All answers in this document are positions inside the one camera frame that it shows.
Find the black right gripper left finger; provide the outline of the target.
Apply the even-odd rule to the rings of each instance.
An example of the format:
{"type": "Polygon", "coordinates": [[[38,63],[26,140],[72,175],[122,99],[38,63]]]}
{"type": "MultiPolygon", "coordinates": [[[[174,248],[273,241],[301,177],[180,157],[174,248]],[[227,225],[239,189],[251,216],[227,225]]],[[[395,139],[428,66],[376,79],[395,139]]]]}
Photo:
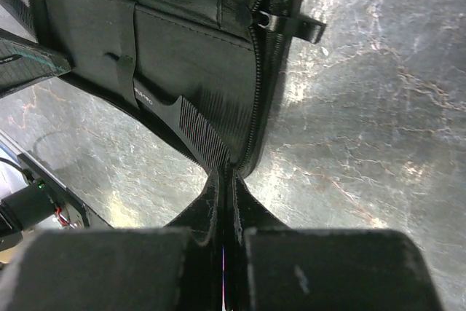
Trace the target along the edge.
{"type": "Polygon", "coordinates": [[[223,185],[212,171],[165,227],[31,235],[1,273],[1,308],[220,310],[223,185]]]}

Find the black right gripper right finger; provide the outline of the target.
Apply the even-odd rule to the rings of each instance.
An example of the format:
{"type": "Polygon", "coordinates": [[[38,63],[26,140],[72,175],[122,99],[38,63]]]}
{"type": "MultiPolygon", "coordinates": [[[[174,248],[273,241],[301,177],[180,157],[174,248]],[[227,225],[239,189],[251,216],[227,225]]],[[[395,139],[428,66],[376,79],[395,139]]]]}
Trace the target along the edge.
{"type": "Polygon", "coordinates": [[[392,229],[291,229],[232,178],[233,310],[441,310],[423,256],[392,229]]]}

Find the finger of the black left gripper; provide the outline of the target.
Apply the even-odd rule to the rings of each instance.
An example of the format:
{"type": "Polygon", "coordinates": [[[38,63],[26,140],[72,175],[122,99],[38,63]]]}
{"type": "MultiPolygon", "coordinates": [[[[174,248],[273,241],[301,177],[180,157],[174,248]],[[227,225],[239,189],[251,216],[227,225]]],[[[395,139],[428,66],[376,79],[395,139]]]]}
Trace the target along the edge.
{"type": "Polygon", "coordinates": [[[64,54],[1,29],[1,98],[70,71],[64,54]]]}

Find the black fine-tooth tail comb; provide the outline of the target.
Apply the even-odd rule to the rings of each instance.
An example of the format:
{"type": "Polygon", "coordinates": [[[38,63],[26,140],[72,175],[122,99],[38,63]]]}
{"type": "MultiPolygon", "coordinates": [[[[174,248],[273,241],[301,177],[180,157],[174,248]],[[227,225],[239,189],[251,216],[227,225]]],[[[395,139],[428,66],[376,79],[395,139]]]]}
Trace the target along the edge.
{"type": "Polygon", "coordinates": [[[226,170],[229,150],[214,127],[198,109],[182,95],[173,103],[165,103],[134,78],[135,98],[164,122],[206,171],[226,170]]]}

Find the black zippered tool case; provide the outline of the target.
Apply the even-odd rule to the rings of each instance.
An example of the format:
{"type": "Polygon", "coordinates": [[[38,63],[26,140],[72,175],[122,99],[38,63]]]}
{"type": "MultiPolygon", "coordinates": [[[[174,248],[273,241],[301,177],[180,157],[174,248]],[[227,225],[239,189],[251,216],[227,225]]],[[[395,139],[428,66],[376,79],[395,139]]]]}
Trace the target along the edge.
{"type": "Polygon", "coordinates": [[[256,166],[280,66],[294,38],[320,41],[325,24],[296,0],[28,0],[38,42],[65,54],[65,82],[141,122],[199,164],[135,98],[134,78],[156,97],[189,100],[242,176],[256,166]]]}

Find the black wide-tooth comb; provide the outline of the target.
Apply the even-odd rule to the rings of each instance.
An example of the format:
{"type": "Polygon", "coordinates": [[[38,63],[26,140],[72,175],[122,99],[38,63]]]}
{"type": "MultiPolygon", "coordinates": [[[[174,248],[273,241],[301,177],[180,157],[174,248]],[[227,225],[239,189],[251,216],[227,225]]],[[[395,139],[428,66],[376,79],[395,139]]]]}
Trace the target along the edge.
{"type": "Polygon", "coordinates": [[[35,35],[32,14],[28,6],[22,0],[1,0],[1,6],[8,11],[30,35],[35,35]]]}

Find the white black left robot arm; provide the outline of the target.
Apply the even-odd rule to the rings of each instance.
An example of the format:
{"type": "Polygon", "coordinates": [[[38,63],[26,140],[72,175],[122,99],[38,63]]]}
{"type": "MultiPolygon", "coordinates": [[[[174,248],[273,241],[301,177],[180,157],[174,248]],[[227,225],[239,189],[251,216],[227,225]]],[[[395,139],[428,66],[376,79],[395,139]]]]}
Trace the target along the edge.
{"type": "MultiPolygon", "coordinates": [[[[66,57],[35,42],[1,30],[1,97],[71,70],[66,57]]],[[[23,237],[44,220],[56,216],[62,225],[73,225],[60,212],[61,184],[41,176],[23,158],[25,151],[1,132],[1,268],[11,261],[23,237]]]]}

